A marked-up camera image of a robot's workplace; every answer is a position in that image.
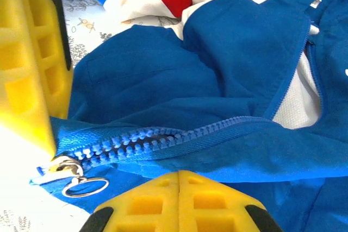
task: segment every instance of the blue hoodie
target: blue hoodie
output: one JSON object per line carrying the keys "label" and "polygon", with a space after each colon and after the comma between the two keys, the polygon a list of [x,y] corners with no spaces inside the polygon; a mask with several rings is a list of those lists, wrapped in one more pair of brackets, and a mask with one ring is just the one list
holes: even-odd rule
{"label": "blue hoodie", "polygon": [[[57,155],[110,185],[89,212],[151,178],[190,170],[261,201],[284,231],[348,231],[348,0],[214,0],[172,29],[133,26],[76,67]],[[310,24],[320,33],[308,37]],[[273,121],[303,50],[321,115]]]}

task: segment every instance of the patterned bedsheet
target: patterned bedsheet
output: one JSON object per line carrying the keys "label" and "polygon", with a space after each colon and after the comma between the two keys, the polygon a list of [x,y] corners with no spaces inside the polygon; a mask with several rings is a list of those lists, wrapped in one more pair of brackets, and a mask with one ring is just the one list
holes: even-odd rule
{"label": "patterned bedsheet", "polygon": [[74,65],[102,42],[134,24],[163,27],[177,23],[172,18],[147,16],[118,24],[97,0],[63,0],[63,6]]}
{"label": "patterned bedsheet", "polygon": [[[134,24],[163,27],[177,23],[171,18],[148,16],[116,24],[97,0],[63,0],[63,6],[74,66],[111,36]],[[78,232],[88,216],[84,210],[16,177],[0,186],[1,232]]]}

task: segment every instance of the yellow foam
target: yellow foam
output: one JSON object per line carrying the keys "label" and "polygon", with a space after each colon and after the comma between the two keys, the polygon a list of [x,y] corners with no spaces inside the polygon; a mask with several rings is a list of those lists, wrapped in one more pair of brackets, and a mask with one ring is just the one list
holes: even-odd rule
{"label": "yellow foam", "polygon": [[55,155],[49,116],[67,117],[71,83],[52,0],[0,0],[0,124],[40,148],[42,162]]}
{"label": "yellow foam", "polygon": [[169,173],[100,205],[103,232],[259,232],[245,210],[256,199],[189,171]]}

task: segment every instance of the silver zipper slider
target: silver zipper slider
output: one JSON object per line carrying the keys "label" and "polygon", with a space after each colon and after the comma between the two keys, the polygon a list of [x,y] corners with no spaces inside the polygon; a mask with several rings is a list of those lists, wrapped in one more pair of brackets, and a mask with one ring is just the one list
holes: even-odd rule
{"label": "silver zipper slider", "polygon": [[[39,169],[40,169],[40,172],[42,173],[41,174],[42,176],[33,178],[31,180],[32,184],[41,185],[41,184],[55,181],[58,179],[73,177],[71,182],[68,183],[62,190],[62,194],[65,197],[70,197],[70,198],[87,197],[87,196],[94,195],[96,193],[103,191],[109,185],[109,181],[107,179],[86,178],[85,176],[83,176],[84,175],[83,168],[80,162],[68,156],[58,156],[54,158],[49,163],[49,165],[42,166]],[[105,184],[99,189],[96,189],[87,193],[75,194],[75,193],[69,192],[71,188],[79,184],[90,183],[94,181],[103,181],[105,182]]]}

